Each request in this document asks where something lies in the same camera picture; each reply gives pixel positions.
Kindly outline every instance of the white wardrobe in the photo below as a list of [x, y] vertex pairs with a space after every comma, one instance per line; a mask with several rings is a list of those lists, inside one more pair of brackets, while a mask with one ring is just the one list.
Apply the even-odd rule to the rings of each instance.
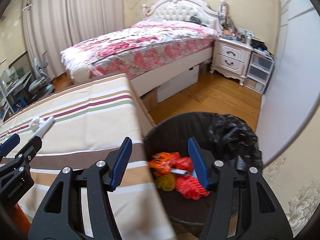
[[281, 0], [275, 69], [256, 131], [265, 164], [303, 127], [319, 92], [320, 17], [310, 0]]

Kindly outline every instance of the drawer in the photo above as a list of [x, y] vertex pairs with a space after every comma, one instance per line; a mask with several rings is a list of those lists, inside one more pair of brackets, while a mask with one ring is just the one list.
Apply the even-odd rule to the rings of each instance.
[[264, 88], [265, 88], [264, 84], [262, 84], [262, 83], [260, 83], [260, 82], [258, 82], [256, 80], [253, 80], [251, 78], [248, 78], [248, 77], [245, 80], [244, 86], [248, 87], [248, 88], [250, 88], [250, 89], [252, 89], [252, 90], [254, 90], [254, 91], [256, 91], [256, 92], [258, 92], [260, 94], [263, 93]]
[[248, 51], [239, 47], [220, 42], [218, 54], [226, 57], [230, 57], [241, 62], [245, 62], [246, 58], [249, 58]]
[[268, 73], [254, 67], [253, 65], [250, 66], [247, 76], [251, 76], [253, 79], [260, 80], [261, 83], [266, 84], [269, 79]]
[[268, 73], [271, 72], [273, 67], [273, 61], [268, 60], [264, 57], [259, 57], [256, 53], [252, 53], [252, 63], [258, 65], [260, 68], [266, 70]]
[[238, 75], [241, 75], [244, 68], [244, 63], [233, 58], [229, 58], [223, 55], [216, 55], [215, 65], [217, 67], [224, 68], [226, 70], [232, 71]]

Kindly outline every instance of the striped mattress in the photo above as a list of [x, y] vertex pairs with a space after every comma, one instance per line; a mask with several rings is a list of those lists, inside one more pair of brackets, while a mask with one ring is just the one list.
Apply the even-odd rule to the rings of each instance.
[[[153, 121], [127, 76], [113, 74], [89, 80], [36, 102], [10, 118], [0, 128], [0, 143], [17, 133], [20, 144], [2, 164], [11, 161], [32, 137], [31, 120], [51, 115], [55, 124], [44, 135], [42, 148], [30, 163], [35, 185], [19, 201], [24, 213], [32, 220], [62, 168], [83, 169], [104, 160], [128, 136], [133, 142], [132, 156], [120, 187], [108, 193], [120, 234], [124, 240], [175, 239], [142, 144]], [[82, 205], [85, 231], [92, 237], [86, 189], [82, 189]]]

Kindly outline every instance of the white bed frame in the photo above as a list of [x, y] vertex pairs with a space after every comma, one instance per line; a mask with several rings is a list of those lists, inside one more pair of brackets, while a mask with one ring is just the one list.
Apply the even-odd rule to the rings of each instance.
[[[196, 16], [203, 24], [215, 29], [219, 33], [222, 32], [219, 27], [219, 13], [211, 10], [208, 4], [201, 0], [160, 0], [151, 7], [150, 12], [147, 13], [147, 11], [148, 8], [144, 4], [142, 10], [143, 20], [162, 18], [167, 20], [189, 21], [191, 16]], [[210, 59], [212, 55], [213, 48], [198, 51], [146, 72], [130, 80], [131, 84], [140, 97], [189, 68]]]

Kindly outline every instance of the tufted headboard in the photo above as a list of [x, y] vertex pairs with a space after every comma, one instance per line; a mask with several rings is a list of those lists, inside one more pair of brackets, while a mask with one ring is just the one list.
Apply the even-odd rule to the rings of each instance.
[[211, 10], [208, 4], [201, 0], [160, 0], [151, 6], [150, 12], [147, 13], [147, 5], [145, 4], [142, 10], [143, 20], [162, 18], [189, 21], [191, 16], [196, 16], [203, 24], [221, 33], [218, 15], [217, 11]]

